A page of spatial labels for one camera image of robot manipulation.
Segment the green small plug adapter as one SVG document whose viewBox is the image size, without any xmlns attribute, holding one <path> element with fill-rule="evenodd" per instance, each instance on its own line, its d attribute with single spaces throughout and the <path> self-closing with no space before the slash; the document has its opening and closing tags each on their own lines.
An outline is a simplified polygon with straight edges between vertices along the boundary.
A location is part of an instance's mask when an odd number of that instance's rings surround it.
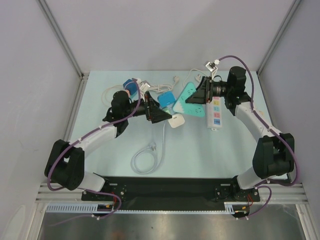
<svg viewBox="0 0 320 240">
<path fill-rule="evenodd" d="M 174 114 L 174 111 L 173 111 L 173 109 L 172 109 L 171 107 L 168 107 L 168 106 L 167 106 L 167 107 L 162 108 L 162 110 L 163 110 L 164 112 L 170 114 L 170 115 L 173 115 L 173 114 Z"/>
</svg>

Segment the light blue cube adapter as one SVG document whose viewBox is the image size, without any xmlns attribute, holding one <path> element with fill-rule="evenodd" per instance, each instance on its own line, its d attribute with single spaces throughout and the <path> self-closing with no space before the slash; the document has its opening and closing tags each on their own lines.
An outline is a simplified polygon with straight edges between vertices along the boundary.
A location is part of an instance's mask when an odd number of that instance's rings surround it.
<svg viewBox="0 0 320 240">
<path fill-rule="evenodd" d="M 157 97 L 158 103 L 162 108 L 165 108 L 171 104 L 174 104 L 176 102 L 176 98 L 174 94 L 171 91 L 167 91 L 162 93 Z"/>
</svg>

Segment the white multicolour power strip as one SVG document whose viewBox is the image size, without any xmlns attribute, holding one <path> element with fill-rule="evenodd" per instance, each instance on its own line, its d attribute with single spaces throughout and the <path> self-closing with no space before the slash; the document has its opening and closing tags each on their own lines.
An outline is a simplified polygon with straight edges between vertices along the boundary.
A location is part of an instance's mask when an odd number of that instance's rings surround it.
<svg viewBox="0 0 320 240">
<path fill-rule="evenodd" d="M 206 103 L 206 127 L 212 131 L 222 128 L 221 98 L 213 97 L 211 102 Z"/>
</svg>

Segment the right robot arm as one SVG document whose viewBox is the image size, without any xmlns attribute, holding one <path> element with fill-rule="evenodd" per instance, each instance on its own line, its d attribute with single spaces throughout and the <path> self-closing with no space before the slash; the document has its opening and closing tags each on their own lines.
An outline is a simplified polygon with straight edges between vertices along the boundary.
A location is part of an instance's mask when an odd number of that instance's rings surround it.
<svg viewBox="0 0 320 240">
<path fill-rule="evenodd" d="M 256 141 L 252 166 L 236 176 L 236 185 L 230 188 L 231 196 L 242 201 L 249 189 L 263 182 L 275 183 L 275 176 L 291 173 L 295 168 L 295 139 L 272 126 L 255 109 L 253 97 L 245 91 L 246 69 L 233 66 L 226 81 L 215 81 L 218 68 L 208 64 L 210 76 L 204 76 L 195 92 L 186 99 L 188 104 L 210 104 L 218 97 L 224 98 L 225 107 L 240 120 Z"/>
</svg>

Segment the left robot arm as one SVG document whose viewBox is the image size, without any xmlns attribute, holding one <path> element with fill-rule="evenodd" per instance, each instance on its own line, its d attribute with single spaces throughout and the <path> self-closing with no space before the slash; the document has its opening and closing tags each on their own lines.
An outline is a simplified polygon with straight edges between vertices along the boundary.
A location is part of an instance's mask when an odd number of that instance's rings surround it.
<svg viewBox="0 0 320 240">
<path fill-rule="evenodd" d="M 126 91 L 117 91 L 103 124 L 73 143 L 59 139 L 53 144 L 44 170 L 48 188 L 51 191 L 89 190 L 97 199 L 107 199 L 110 187 L 104 177 L 85 170 L 85 159 L 106 142 L 119 137 L 129 125 L 129 118 L 138 116 L 145 116 L 153 124 L 172 118 L 149 92 L 139 94 L 133 101 Z"/>
</svg>

